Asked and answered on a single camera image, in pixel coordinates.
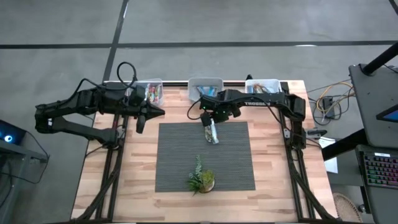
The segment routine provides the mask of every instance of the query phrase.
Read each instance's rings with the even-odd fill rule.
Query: green plant
[[[194,192],[194,195],[197,192],[206,192],[206,190],[213,185],[215,178],[215,175],[211,170],[202,172],[201,159],[199,155],[196,156],[196,164],[195,173],[190,173],[188,180],[189,189]]]

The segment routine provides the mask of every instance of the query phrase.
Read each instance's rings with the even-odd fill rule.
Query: plant pot
[[[205,194],[213,190],[214,186],[216,184],[216,180],[213,180],[213,183],[211,185],[208,185],[202,189],[199,190],[199,193]]]

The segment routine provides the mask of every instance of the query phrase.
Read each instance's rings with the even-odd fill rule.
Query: potted plant
[[[195,173],[189,174],[189,189],[194,192],[194,195],[199,193],[207,193],[214,188],[215,185],[215,175],[213,171],[206,170],[202,172],[202,165],[200,156],[196,156],[197,167]]]

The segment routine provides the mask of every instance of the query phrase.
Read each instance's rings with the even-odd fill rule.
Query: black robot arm
[[[204,126],[220,123],[241,115],[242,106],[267,106],[276,107],[282,114],[290,119],[292,127],[290,133],[290,146],[305,148],[305,131],[302,122],[305,119],[305,100],[296,95],[285,93],[242,93],[238,90],[224,90],[216,96],[201,96],[200,109],[205,110],[201,115]]]
[[[120,114],[137,118],[136,131],[142,133],[145,122],[151,118],[165,114],[164,110],[152,105],[146,100],[145,88],[136,86],[129,90],[110,90],[99,86],[89,90],[74,93],[69,99],[36,106],[36,130],[40,133],[65,132],[96,139],[101,144],[111,146],[116,144],[118,131],[116,129],[96,129],[65,120],[62,116],[78,113],[89,115],[95,112],[101,114]]]

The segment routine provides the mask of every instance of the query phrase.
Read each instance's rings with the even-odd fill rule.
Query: blue light
[[[4,140],[6,142],[11,142],[12,141],[12,136],[6,136],[6,137],[4,137]]]

